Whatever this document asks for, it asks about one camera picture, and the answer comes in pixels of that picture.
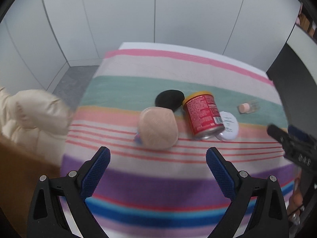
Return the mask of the person's right hand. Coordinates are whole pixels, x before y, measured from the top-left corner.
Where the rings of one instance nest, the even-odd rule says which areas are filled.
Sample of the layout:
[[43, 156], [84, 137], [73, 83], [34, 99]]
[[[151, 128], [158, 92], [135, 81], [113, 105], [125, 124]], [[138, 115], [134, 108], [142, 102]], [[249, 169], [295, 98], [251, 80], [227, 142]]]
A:
[[293, 225], [300, 224], [300, 212], [303, 207], [303, 196], [300, 192], [300, 177], [297, 177], [294, 181], [294, 189], [292, 196], [289, 198], [287, 215], [288, 221]]

